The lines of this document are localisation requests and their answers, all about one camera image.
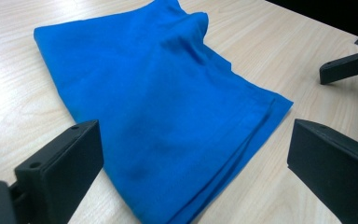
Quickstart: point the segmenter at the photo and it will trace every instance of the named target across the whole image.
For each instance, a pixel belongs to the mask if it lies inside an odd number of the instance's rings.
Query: black mechanical part
[[[329,84],[347,77],[358,75],[358,53],[325,63],[320,70],[321,84]]]
[[[358,142],[296,119],[287,163],[342,223],[358,223]]]
[[[67,223],[102,167],[98,120],[72,126],[0,181],[0,223]]]

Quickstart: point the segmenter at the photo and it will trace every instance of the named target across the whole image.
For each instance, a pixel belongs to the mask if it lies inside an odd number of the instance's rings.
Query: wood grain
[[[0,1],[0,180],[74,122],[34,42],[34,28],[142,7],[150,1]],[[199,223],[339,223],[287,169],[294,119],[358,139],[358,77],[321,86],[319,67],[358,52],[356,36],[261,0],[182,0],[208,13],[205,43],[238,75],[295,104],[276,132]],[[71,223],[137,223],[101,171]]]

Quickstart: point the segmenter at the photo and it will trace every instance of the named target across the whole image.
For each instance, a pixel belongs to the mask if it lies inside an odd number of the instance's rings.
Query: fabric fold
[[[74,120],[100,121],[104,170],[143,223],[191,221],[292,105],[234,74],[207,28],[207,14],[156,0],[34,30]]]

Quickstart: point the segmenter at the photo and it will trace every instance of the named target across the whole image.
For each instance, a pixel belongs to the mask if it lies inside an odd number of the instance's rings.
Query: blue cloth
[[[76,122],[98,119],[104,170],[143,223],[186,223],[241,171],[292,103],[203,44],[208,17],[176,0],[39,27]]]

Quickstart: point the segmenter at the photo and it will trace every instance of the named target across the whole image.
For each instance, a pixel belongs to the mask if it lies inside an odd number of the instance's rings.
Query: wooden table
[[[33,38],[35,27],[144,6],[149,0],[0,1],[0,180],[74,122]],[[294,101],[290,113],[199,223],[339,223],[287,168],[294,119],[320,122],[358,140],[358,77],[319,84],[319,67],[358,52],[357,36],[262,0],[181,0],[205,11],[205,43],[233,71]],[[136,223],[101,171],[71,223]]]

